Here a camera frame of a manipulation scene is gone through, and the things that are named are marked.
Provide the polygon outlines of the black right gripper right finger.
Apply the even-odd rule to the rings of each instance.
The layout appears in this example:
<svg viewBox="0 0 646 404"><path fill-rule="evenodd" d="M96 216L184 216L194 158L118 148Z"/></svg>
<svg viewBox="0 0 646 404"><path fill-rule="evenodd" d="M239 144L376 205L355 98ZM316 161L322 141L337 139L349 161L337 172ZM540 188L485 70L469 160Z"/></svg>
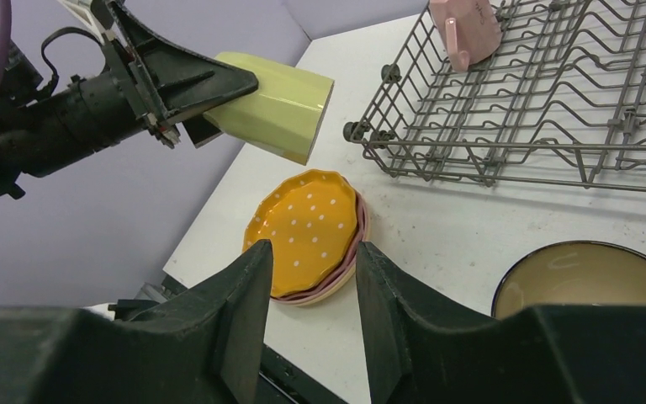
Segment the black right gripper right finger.
<svg viewBox="0 0 646 404"><path fill-rule="evenodd" d="M646 403L646 306L531 306L486 316L357 248L374 403Z"/></svg>

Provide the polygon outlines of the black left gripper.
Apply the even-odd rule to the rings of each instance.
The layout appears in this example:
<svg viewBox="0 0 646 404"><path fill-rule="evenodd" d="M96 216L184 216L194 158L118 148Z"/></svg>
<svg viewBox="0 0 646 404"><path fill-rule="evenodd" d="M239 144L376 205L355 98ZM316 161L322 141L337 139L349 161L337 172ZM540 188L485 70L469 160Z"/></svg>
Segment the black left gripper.
<svg viewBox="0 0 646 404"><path fill-rule="evenodd" d="M253 72L159 35L121 1L94 1L91 13L101 38L86 36L105 59L98 75L76 76L56 92L55 67L43 83L26 59L7 65L0 84L6 108L0 114L1 173L43 178L146 125L182 122L194 147L203 147L223 131L202 113L259 86Z"/></svg>

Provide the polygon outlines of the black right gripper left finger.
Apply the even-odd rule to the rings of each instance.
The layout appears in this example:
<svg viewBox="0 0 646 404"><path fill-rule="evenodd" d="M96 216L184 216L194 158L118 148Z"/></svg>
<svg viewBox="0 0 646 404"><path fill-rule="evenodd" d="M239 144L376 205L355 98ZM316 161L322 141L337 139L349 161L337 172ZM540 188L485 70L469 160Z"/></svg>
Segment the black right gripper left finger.
<svg viewBox="0 0 646 404"><path fill-rule="evenodd" d="M0 307L0 403L252 403L272 274L261 240L128 321Z"/></svg>

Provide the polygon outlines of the pale yellow mug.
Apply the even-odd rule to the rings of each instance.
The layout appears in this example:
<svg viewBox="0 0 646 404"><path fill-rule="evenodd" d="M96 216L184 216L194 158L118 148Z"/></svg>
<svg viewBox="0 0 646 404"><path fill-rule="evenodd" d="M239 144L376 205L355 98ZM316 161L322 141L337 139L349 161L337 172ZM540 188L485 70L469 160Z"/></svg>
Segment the pale yellow mug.
<svg viewBox="0 0 646 404"><path fill-rule="evenodd" d="M258 89L205 112L204 118L230 136L306 165L335 80L246 53L226 51L215 59L254 73Z"/></svg>

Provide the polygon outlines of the grey wire dish rack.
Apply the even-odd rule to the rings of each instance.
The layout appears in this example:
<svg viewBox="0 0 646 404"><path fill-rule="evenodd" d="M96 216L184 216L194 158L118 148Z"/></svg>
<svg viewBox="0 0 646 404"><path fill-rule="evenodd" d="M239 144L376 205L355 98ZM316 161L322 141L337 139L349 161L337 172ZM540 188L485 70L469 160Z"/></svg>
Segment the grey wire dish rack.
<svg viewBox="0 0 646 404"><path fill-rule="evenodd" d="M646 1L503 1L455 72L428 9L346 141L391 177L646 193Z"/></svg>

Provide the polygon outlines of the pink mug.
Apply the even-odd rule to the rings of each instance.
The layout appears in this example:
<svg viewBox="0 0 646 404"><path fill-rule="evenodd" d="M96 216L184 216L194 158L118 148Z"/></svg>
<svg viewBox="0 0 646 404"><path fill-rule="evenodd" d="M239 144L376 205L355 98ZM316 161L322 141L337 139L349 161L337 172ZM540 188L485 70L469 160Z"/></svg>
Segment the pink mug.
<svg viewBox="0 0 646 404"><path fill-rule="evenodd" d="M500 23L488 0L432 0L428 8L455 72L467 72L500 47Z"/></svg>

